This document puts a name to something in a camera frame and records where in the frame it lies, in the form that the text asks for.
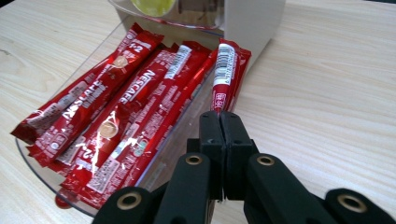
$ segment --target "screw hole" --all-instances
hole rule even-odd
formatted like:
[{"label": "screw hole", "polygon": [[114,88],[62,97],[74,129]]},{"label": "screw hole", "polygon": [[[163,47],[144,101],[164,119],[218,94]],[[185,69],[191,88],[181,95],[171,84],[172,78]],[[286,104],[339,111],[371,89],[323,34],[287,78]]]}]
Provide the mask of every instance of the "screw hole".
[{"label": "screw hole", "polygon": [[126,193],[117,200],[117,207],[121,210],[129,210],[137,207],[142,201],[138,192]]},{"label": "screw hole", "polygon": [[202,158],[199,156],[189,156],[186,158],[186,163],[189,165],[198,165],[199,163],[202,162]]},{"label": "screw hole", "polygon": [[267,156],[260,156],[257,158],[257,162],[261,165],[271,166],[275,164],[274,159]]},{"label": "screw hole", "polygon": [[367,211],[366,204],[355,196],[341,194],[337,197],[337,200],[341,205],[352,212],[364,213]]}]

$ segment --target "yellow object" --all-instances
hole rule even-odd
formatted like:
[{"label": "yellow object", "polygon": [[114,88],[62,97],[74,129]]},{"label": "yellow object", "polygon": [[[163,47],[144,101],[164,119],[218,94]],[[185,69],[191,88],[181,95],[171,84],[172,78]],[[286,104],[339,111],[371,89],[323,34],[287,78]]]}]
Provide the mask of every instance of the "yellow object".
[{"label": "yellow object", "polygon": [[134,6],[150,17],[161,17],[168,13],[176,0],[131,0]]}]

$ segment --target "red coffee stick packet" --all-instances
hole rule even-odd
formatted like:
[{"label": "red coffee stick packet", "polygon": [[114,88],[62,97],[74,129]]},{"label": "red coffee stick packet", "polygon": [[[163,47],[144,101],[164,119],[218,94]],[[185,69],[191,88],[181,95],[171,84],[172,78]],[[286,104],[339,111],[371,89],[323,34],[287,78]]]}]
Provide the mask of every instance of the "red coffee stick packet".
[{"label": "red coffee stick packet", "polygon": [[206,59],[204,64],[195,74],[195,76],[189,81],[187,86],[183,89],[179,98],[173,98],[173,106],[169,111],[169,114],[163,119],[163,122],[155,127],[153,125],[146,125],[145,132],[147,129],[155,129],[154,135],[151,138],[147,136],[143,136],[140,139],[140,142],[147,142],[147,146],[142,156],[137,158],[137,162],[135,166],[130,170],[127,177],[125,178],[122,187],[134,186],[140,176],[145,172],[150,162],[157,154],[160,149],[163,141],[171,132],[174,125],[177,123],[180,115],[184,112],[185,108],[190,104],[191,100],[194,98],[194,94],[201,87],[201,84],[204,80],[211,74],[213,71],[216,59],[217,59],[218,50],[215,49]]},{"label": "red coffee stick packet", "polygon": [[120,86],[163,40],[143,31],[120,54],[112,66],[71,104],[62,116],[30,148],[41,166],[54,161],[96,118]]},{"label": "red coffee stick packet", "polygon": [[170,105],[163,105],[163,98],[171,99],[175,93],[182,90],[201,64],[207,58],[210,50],[192,41],[185,41],[177,51],[170,69],[159,87],[151,95],[150,100],[136,118],[135,122],[122,137],[121,142],[111,153],[95,176],[79,194],[80,199],[93,207],[100,207],[107,198],[121,187],[121,183],[136,161],[141,156],[145,143],[138,146],[135,144],[142,134],[145,125],[151,119],[157,108],[168,111]]},{"label": "red coffee stick packet", "polygon": [[112,100],[116,103],[108,105],[82,135],[85,141],[82,144],[78,143],[78,151],[74,152],[77,154],[76,166],[61,184],[62,187],[79,193],[79,190],[91,180],[120,142],[126,128],[143,109],[150,93],[160,84],[175,58],[177,48],[178,46],[173,46],[170,49],[158,50],[158,53],[152,55],[148,59],[148,65],[140,69],[136,78],[126,85],[127,89],[120,91]]},{"label": "red coffee stick packet", "polygon": [[215,110],[218,114],[225,109],[227,99],[231,97],[231,85],[235,79],[235,73],[238,72],[239,61],[239,46],[233,41],[221,39],[216,60],[211,105],[211,110]]},{"label": "red coffee stick packet", "polygon": [[239,96],[239,92],[241,91],[241,87],[242,87],[242,83],[245,77],[245,74],[247,72],[247,68],[248,68],[248,62],[250,60],[251,57],[251,52],[247,49],[241,49],[241,57],[240,57],[240,61],[239,61],[239,69],[237,70],[237,74],[235,75],[235,79],[234,79],[234,85],[232,83],[232,86],[230,88],[230,92],[231,92],[231,97],[229,97],[227,103],[226,103],[226,107],[225,110],[226,111],[231,111],[233,112],[233,110],[235,109],[236,106],[236,100],[238,99]]},{"label": "red coffee stick packet", "polygon": [[105,72],[107,69],[106,65],[113,63],[117,55],[120,54],[141,31],[142,28],[135,23],[112,54],[107,56],[65,89],[57,93],[44,105],[40,106],[36,111],[19,123],[11,134],[25,143],[32,145],[35,140],[62,115],[62,112],[70,106],[99,75]]}]

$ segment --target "light wood surface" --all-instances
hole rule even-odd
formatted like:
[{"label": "light wood surface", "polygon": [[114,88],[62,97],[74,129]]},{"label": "light wood surface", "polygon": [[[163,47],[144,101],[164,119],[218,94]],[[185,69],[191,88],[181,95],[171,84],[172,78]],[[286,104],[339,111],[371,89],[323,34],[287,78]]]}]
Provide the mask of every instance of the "light wood surface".
[{"label": "light wood surface", "polygon": [[[362,193],[396,217],[396,5],[289,0],[235,113],[261,152],[312,193]],[[120,23],[106,0],[16,0],[0,8],[0,223],[90,223],[61,210],[9,132]],[[246,223],[217,204],[213,223]]]}]

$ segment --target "white barcode label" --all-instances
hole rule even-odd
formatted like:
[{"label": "white barcode label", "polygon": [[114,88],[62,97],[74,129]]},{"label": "white barcode label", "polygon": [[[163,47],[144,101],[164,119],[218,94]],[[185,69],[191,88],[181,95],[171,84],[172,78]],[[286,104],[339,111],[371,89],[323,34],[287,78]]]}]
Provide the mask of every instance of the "white barcode label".
[{"label": "white barcode label", "polygon": [[56,160],[57,161],[61,161],[61,162],[63,162],[66,165],[71,165],[73,159],[76,157],[78,149],[81,148],[84,145],[85,145],[85,137],[84,136],[80,136],[76,140],[75,144],[73,144],[65,152],[63,152],[58,158],[56,158]]},{"label": "white barcode label", "polygon": [[173,79],[180,72],[186,61],[190,58],[191,49],[187,46],[180,46],[177,50],[175,59],[172,61],[165,78]]},{"label": "white barcode label", "polygon": [[58,104],[53,103],[49,105],[44,111],[36,111],[39,114],[36,117],[27,120],[27,123],[37,129],[47,129],[51,123],[61,115],[62,108]]},{"label": "white barcode label", "polygon": [[105,163],[103,163],[101,168],[99,168],[98,172],[93,175],[93,178],[90,180],[87,186],[99,193],[103,193],[108,182],[114,173],[116,173],[119,166],[120,163],[118,161],[113,160],[111,157],[108,158]]},{"label": "white barcode label", "polygon": [[219,53],[216,60],[215,80],[213,85],[230,85],[233,76],[233,63],[235,59],[235,49],[228,44],[219,44]]},{"label": "white barcode label", "polygon": [[88,88],[85,81],[79,82],[74,88],[72,88],[66,96],[59,100],[58,106],[61,109],[66,109]]}]

